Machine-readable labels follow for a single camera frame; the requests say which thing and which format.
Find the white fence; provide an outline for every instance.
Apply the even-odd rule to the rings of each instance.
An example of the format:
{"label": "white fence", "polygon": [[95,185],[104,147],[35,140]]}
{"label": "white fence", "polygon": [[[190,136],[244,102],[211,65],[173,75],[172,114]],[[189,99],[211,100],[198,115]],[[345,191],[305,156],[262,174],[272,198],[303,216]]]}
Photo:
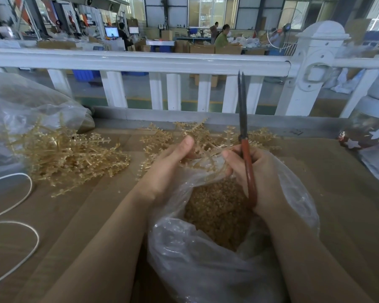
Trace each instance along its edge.
{"label": "white fence", "polygon": [[149,72],[152,109],[163,109],[162,75],[167,73],[168,109],[181,110],[180,73],[200,74],[198,112],[209,110],[211,75],[227,75],[223,113],[237,106],[237,73],[251,76],[247,92],[247,112],[254,114],[265,76],[285,77],[275,115],[308,116],[323,82],[333,67],[357,67],[365,71],[351,94],[341,117],[348,117],[379,74],[379,58],[335,58],[348,38],[334,21],[315,23],[298,35],[292,56],[251,56],[221,54],[179,54],[110,51],[69,51],[0,48],[0,71],[6,67],[48,69],[54,87],[73,96],[65,69],[99,70],[109,106],[127,108],[121,71]]}

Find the overhead duct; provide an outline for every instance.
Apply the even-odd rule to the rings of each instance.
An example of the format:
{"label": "overhead duct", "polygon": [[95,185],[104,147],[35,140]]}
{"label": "overhead duct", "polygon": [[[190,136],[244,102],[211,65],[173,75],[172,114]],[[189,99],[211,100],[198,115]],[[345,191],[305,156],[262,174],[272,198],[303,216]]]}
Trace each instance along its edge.
{"label": "overhead duct", "polygon": [[121,4],[127,3],[122,0],[117,0],[117,2],[111,1],[111,0],[62,0],[62,1],[67,1],[71,3],[91,6],[94,8],[109,10],[110,12],[115,12],[115,13],[119,12],[119,8]]}

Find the forearm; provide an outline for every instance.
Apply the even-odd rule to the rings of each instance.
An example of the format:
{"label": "forearm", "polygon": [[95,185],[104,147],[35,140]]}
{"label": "forearm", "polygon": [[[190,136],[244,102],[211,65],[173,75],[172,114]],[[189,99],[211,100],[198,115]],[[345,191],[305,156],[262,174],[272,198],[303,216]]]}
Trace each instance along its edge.
{"label": "forearm", "polygon": [[148,203],[131,191],[43,302],[128,302],[147,211]]}
{"label": "forearm", "polygon": [[289,205],[265,221],[293,303],[372,302]]}

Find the computer monitor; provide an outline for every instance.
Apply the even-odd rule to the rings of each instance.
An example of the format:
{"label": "computer monitor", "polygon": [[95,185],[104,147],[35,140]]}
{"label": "computer monitor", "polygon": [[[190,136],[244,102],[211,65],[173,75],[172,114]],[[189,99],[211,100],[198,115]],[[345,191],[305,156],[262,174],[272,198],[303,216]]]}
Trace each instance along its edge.
{"label": "computer monitor", "polygon": [[138,27],[129,27],[129,33],[130,34],[139,34],[139,28]]}
{"label": "computer monitor", "polygon": [[107,37],[119,37],[117,27],[106,27],[105,34]]}

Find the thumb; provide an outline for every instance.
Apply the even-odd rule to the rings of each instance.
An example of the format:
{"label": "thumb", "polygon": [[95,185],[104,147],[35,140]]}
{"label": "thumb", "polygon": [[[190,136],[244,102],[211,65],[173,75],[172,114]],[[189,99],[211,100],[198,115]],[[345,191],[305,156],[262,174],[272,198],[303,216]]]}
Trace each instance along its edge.
{"label": "thumb", "polygon": [[243,175],[246,173],[246,167],[244,165],[243,158],[241,158],[235,152],[225,150],[222,152],[222,156],[235,173],[238,175]]}
{"label": "thumb", "polygon": [[168,156],[173,164],[179,163],[187,154],[191,151],[194,146],[194,139],[191,136],[184,138],[182,142],[174,149],[174,151]]}

